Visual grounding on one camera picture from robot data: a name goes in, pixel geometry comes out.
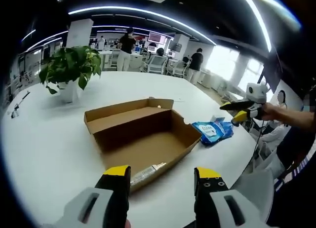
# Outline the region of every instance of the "box lid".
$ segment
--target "box lid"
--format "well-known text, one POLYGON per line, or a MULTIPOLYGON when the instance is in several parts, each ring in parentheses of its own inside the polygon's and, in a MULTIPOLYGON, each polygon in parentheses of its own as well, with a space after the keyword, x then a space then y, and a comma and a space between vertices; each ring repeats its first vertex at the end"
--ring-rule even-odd
POLYGON ((107 128, 172 109, 173 100, 143 99, 102 107, 84 113, 84 122, 95 134, 107 128))

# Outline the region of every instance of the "potted plant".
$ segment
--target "potted plant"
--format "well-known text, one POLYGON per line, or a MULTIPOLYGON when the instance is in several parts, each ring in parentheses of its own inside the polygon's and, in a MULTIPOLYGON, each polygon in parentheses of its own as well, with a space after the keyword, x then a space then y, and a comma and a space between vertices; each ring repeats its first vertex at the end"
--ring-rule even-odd
POLYGON ((48 59, 39 73, 40 82, 46 84, 51 94, 57 91, 48 84, 56 84, 62 99, 69 103, 77 94, 77 84, 84 90, 91 75, 101 76, 100 64, 99 52, 89 46, 61 48, 48 59))

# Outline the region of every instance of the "led light strip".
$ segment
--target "led light strip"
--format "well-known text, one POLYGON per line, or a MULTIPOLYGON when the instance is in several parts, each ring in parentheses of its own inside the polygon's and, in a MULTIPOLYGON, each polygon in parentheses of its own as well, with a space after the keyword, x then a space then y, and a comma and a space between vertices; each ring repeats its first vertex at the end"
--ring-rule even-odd
MULTIPOLYGON (((124 31, 97 31, 97 32, 120 32, 120 33, 126 33, 124 31)), ((147 34, 143 34, 143 33, 137 33, 137 32, 134 32, 134 34, 137 34, 137 35, 142 35, 142 36, 149 36, 147 34)))
POLYGON ((30 34, 34 33, 35 31, 36 31, 36 30, 34 29, 34 30, 32 30, 30 33, 28 33, 28 34, 21 40, 21 42, 24 41, 24 39, 25 39, 26 37, 28 37, 30 34))
MULTIPOLYGON (((96 28, 96 27, 118 27, 118 28, 130 28, 130 27, 126 27, 126 26, 114 26, 114 25, 110 25, 110 26, 93 26, 93 28, 96 28)), ((162 35, 162 36, 165 36, 165 37, 169 37, 169 38, 173 38, 171 36, 168 36, 166 34, 163 34, 163 33, 160 33, 160 32, 155 32, 155 31, 151 31, 151 30, 147 30, 147 29, 143 29, 143 28, 137 28, 137 27, 131 27, 133 29, 137 29, 137 30, 142 30, 142 31, 145 31, 145 32, 152 32, 152 33, 156 33, 156 34, 159 34, 159 35, 162 35)))
POLYGON ((270 42, 270 37, 269 37, 269 34, 268 34, 268 30, 266 28, 266 25, 265 23, 263 22, 263 19, 260 15, 260 12, 258 10, 258 8, 256 7, 255 3, 252 1, 252 0, 246 0, 246 2, 248 3, 248 5, 250 6, 250 8, 252 9, 253 13, 255 14, 258 22, 259 22, 259 25, 261 27, 261 30, 262 30, 262 33, 263 33, 263 36, 266 40, 266 43, 267 43, 267 48, 268 48, 268 51, 270 52, 271 51, 271 42, 270 42))
POLYGON ((158 16, 158 17, 161 17, 161 18, 164 18, 164 19, 167 19, 169 21, 172 21, 172 22, 175 22, 181 26, 184 26, 188 29, 190 29, 191 31, 199 34, 200 36, 204 37, 205 39, 207 39, 209 42, 211 42, 212 44, 216 45, 216 43, 214 41, 212 41, 210 38, 208 38, 206 35, 202 34, 201 32, 197 31, 196 29, 193 29, 192 27, 189 27, 188 25, 182 23, 182 22, 179 22, 173 18, 170 18, 170 17, 167 17, 167 16, 164 16, 164 15, 161 15, 159 13, 155 13, 155 12, 151 12, 151 11, 147 11, 147 10, 143 10, 143 9, 139 9, 139 8, 134 8, 134 7, 122 7, 122 6, 100 6, 100 7, 89 7, 89 8, 84 8, 84 9, 79 9, 79 10, 76 10, 76 11, 72 11, 72 12, 69 12, 68 14, 69 15, 72 15, 72 14, 76 14, 76 13, 79 13, 79 12, 86 12, 86 11, 90 11, 90 10, 98 10, 98 9, 124 9, 124 10, 131 10, 131 11, 137 11, 137 12, 144 12, 144 13, 148 13, 148 14, 151 14, 151 15, 155 15, 155 16, 158 16))
POLYGON ((57 40, 59 40, 59 39, 62 39, 62 38, 60 37, 60 38, 57 38, 57 39, 53 39, 53 40, 51 40, 51 41, 49 41, 49 42, 46 42, 46 43, 43 44, 43 45, 47 45, 47 44, 52 43, 52 42, 54 42, 54 41, 57 41, 57 40))
POLYGON ((42 42, 44 42, 44 41, 46 41, 46 40, 48 40, 48 39, 50 39, 50 38, 56 37, 56 36, 58 36, 58 35, 61 35, 61 34, 63 34, 63 33, 67 33, 67 32, 68 32, 68 31, 64 31, 64 32, 55 34, 55 35, 53 35, 53 36, 47 37, 47 38, 45 38, 45 39, 42 39, 41 41, 37 42, 36 44, 33 44, 33 45, 32 45, 30 48, 28 48, 26 51, 29 51, 29 50, 32 49, 33 47, 37 46, 38 44, 40 44, 40 43, 42 43, 42 42))

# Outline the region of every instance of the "white flower pot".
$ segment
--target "white flower pot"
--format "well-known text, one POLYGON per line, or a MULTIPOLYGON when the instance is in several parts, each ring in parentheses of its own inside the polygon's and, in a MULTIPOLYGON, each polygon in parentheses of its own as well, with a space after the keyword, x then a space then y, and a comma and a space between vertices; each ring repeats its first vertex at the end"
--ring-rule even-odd
POLYGON ((78 80, 58 83, 60 87, 60 97, 65 103, 71 103, 78 99, 78 80))

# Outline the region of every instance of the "wet wipes package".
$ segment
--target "wet wipes package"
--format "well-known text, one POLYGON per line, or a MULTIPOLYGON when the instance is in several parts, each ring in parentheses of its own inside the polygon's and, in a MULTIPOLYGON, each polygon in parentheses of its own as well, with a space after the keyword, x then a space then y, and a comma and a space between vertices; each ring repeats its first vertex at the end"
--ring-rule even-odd
POLYGON ((202 133, 201 142, 205 146, 213 145, 234 134, 230 122, 195 122, 192 125, 202 133))

